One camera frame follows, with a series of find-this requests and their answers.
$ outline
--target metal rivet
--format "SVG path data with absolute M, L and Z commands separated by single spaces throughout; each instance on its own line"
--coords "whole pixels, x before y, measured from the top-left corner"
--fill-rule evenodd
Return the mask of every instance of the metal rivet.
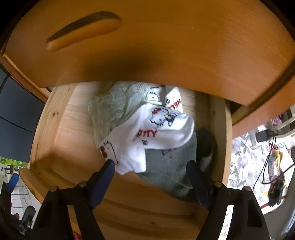
M 55 192 L 56 190 L 57 190 L 57 186 L 52 186 L 52 187 L 50 187 L 50 189 L 49 189 L 51 192 Z
M 244 188 L 245 188 L 245 190 L 248 191 L 248 192 L 251 191 L 251 188 L 250 188 L 249 186 L 245 186 Z
M 87 185 L 87 181 L 79 182 L 80 187 L 85 187 Z
M 214 186 L 215 187 L 221 187 L 222 186 L 222 183 L 217 181 L 217 182 L 214 183 Z

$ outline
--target drawer handle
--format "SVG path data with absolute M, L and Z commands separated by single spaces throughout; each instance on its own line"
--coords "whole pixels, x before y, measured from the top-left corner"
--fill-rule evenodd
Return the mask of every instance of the drawer handle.
M 122 19 L 118 15 L 107 11 L 95 12 L 53 34 L 46 41 L 46 49 L 56 51 L 84 39 L 113 32 L 121 25 Z

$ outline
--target black cable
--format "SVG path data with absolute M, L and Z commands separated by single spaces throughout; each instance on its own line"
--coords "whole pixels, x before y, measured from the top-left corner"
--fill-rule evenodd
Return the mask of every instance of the black cable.
M 261 172 L 260 172 L 258 178 L 256 179 L 256 182 L 254 183 L 254 186 L 253 186 L 253 188 L 252 188 L 252 191 L 254 191 L 255 185 L 256 185 L 258 179 L 260 178 L 260 175 L 262 174 L 262 172 L 263 172 L 263 174 L 264 174 L 264 170 L 265 170 L 265 168 L 266 168 L 267 162 L 268 162 L 269 157 L 270 157 L 270 155 L 271 155 L 271 151 L 272 151 L 273 148 L 274 148 L 274 144 L 273 144 L 274 140 L 275 140 L 275 133 L 273 132 L 273 141 L 272 141 L 272 143 L 271 143 L 271 145 L 272 145 L 272 146 L 271 146 L 271 150 L 269 151 L 269 154 L 268 154 L 267 157 L 266 157 L 266 160 L 265 160 L 265 162 L 264 162 L 263 168 L 262 168 L 262 170 L 261 170 Z
M 272 152 L 272 150 L 274 149 L 274 147 L 276 145 L 276 136 L 274 135 L 274 133 L 273 133 L 273 138 L 275 139 L 275 144 L 274 145 L 272 144 L 272 148 L 271 148 L 271 151 L 269 153 Z M 265 173 L 266 166 L 267 166 L 267 164 L 264 166 L 263 175 L 262 175 L 262 182 L 261 183 L 264 182 L 264 173 Z
M 261 182 L 262 184 L 270 184 L 278 180 L 286 171 L 288 171 L 291 167 L 293 167 L 295 164 L 292 164 L 290 167 L 288 167 L 284 172 L 282 172 L 276 179 L 270 181 L 270 182 Z

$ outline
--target red bow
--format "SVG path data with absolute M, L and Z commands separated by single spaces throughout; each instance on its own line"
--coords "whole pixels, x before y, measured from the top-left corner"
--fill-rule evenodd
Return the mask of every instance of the red bow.
M 152 111 L 152 114 L 156 114 L 158 111 L 161 111 L 162 109 L 161 108 L 155 108 L 153 111 Z
M 104 151 L 104 147 L 103 147 L 103 146 L 100 147 L 100 150 L 101 150 L 101 153 L 102 153 L 102 155 L 104 156 L 104 158 L 107 158 L 108 155 L 107 155 L 107 153 Z

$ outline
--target hello kitty text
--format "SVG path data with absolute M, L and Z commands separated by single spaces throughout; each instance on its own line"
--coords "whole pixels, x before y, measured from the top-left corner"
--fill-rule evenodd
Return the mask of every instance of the hello kitty text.
M 178 106 L 181 104 L 181 100 L 180 100 L 180 98 L 175 102 L 175 103 L 173 103 L 170 107 L 168 107 L 169 109 L 172 109 L 173 108 L 173 110 L 174 109 L 176 109 L 176 108 L 178 108 Z
M 143 137 L 153 136 L 153 137 L 155 137 L 157 132 L 158 132 L 158 130 L 149 129 L 149 130 L 144 131 L 144 130 L 140 129 L 137 133 L 137 136 L 139 136 L 139 137 L 140 136 L 143 136 Z

